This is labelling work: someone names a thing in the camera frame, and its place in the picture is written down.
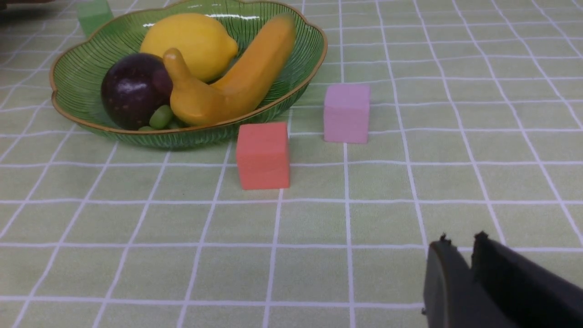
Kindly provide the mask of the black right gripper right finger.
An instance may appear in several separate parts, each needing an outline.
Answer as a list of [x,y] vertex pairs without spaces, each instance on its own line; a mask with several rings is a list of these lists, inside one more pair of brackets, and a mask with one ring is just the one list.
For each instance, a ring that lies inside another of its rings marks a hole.
[[474,236],[472,272],[498,308],[521,328],[580,328],[583,291],[485,232]]

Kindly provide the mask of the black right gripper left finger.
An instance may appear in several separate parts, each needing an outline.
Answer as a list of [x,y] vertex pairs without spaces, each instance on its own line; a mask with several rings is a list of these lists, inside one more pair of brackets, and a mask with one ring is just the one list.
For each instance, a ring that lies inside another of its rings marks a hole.
[[516,328],[475,282],[468,263],[443,233],[432,241],[424,279],[424,309],[429,328]]

